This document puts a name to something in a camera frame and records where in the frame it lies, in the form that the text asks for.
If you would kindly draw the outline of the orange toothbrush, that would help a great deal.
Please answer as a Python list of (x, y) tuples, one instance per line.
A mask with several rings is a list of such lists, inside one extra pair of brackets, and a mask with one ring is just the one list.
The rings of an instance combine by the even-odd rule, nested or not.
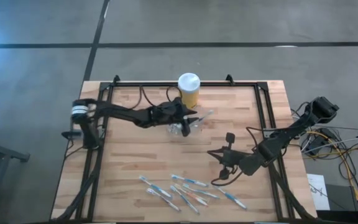
[(207, 204), (207, 202), (206, 202), (206, 199), (204, 199), (204, 198), (202, 198), (202, 197), (200, 197), (200, 196), (198, 196), (198, 195), (196, 195), (196, 194), (194, 194), (194, 193), (192, 193), (192, 192), (189, 192), (189, 191), (187, 191), (187, 190), (185, 190), (185, 189), (183, 189), (180, 185), (178, 185), (178, 184), (175, 184), (175, 187), (178, 189), (178, 190), (180, 190), (180, 191), (182, 191), (183, 193), (185, 193), (185, 194), (187, 194), (188, 196), (190, 196), (191, 198), (193, 198), (193, 199), (195, 199), (197, 202), (199, 202), (200, 204), (202, 204), (202, 205), (204, 205), (204, 206), (208, 206), (208, 204)]

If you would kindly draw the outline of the dark grey folder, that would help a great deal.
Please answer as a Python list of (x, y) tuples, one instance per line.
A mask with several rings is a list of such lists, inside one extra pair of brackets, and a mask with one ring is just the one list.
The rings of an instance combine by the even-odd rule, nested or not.
[(358, 211), (358, 203), (351, 186), (326, 184), (330, 211)]

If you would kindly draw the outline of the clear acrylic organizer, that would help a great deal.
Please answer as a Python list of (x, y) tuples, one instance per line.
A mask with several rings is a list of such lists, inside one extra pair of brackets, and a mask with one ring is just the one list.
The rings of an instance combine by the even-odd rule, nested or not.
[[(201, 132), (201, 123), (199, 125), (194, 125), (193, 123), (188, 124), (187, 122), (184, 121), (185, 118), (199, 118), (200, 116), (198, 116), (198, 112), (196, 114), (193, 115), (188, 115), (188, 116), (183, 116), (182, 117), (172, 123), (169, 124), (167, 126), (167, 132), (169, 134), (173, 134), (173, 135), (177, 135), (177, 136), (182, 136), (182, 137), (188, 137), (191, 134), (198, 134)], [(183, 129), (181, 131), (177, 130), (176, 124), (180, 123), (183, 126)]]

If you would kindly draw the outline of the black power brick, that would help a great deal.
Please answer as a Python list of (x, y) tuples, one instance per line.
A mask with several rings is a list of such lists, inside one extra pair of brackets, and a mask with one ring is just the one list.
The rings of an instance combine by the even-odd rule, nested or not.
[(326, 139), (322, 136), (315, 137), (309, 144), (308, 150), (314, 149), (316, 147), (322, 146), (326, 143)]

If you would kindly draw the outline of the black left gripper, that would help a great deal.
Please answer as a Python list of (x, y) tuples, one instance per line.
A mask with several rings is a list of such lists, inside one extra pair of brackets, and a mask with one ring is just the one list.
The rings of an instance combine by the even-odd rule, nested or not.
[[(147, 112), (148, 118), (144, 124), (144, 128), (172, 124), (178, 121), (182, 117), (182, 114), (183, 116), (188, 116), (197, 113), (197, 111), (188, 109), (186, 105), (181, 102), (180, 98), (163, 102), (157, 106), (150, 106), (147, 108)], [(194, 123), (197, 120), (197, 117), (184, 119), (188, 124)]]

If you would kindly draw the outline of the yellow-label wipes canister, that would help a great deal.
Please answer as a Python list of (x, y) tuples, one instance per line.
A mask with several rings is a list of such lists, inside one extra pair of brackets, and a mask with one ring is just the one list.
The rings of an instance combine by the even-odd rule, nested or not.
[(201, 81), (194, 73), (184, 73), (178, 79), (182, 103), (192, 109), (197, 105)]

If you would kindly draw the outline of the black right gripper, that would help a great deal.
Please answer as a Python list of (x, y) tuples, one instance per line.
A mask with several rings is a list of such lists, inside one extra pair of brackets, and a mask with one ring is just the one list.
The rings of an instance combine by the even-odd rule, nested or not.
[(230, 174), (234, 174), (236, 172), (236, 168), (240, 168), (242, 173), (245, 175), (251, 176), (252, 171), (246, 167), (245, 158), (249, 156), (249, 153), (244, 153), (241, 151), (235, 151), (231, 149), (232, 144), (234, 143), (235, 135), (233, 133), (226, 134), (226, 142), (227, 146), (223, 146), (220, 149), (209, 150), (208, 154), (217, 154), (222, 153), (222, 156), (218, 156), (218, 161), (223, 165), (223, 169), (219, 173), (219, 178), (222, 180), (226, 180), (229, 178)]

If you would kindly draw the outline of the white paper sheet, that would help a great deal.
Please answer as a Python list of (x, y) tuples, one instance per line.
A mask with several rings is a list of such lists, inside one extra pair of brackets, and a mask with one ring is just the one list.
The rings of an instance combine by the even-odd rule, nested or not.
[(330, 210), (326, 184), (323, 175), (307, 174), (310, 191), (316, 210)]

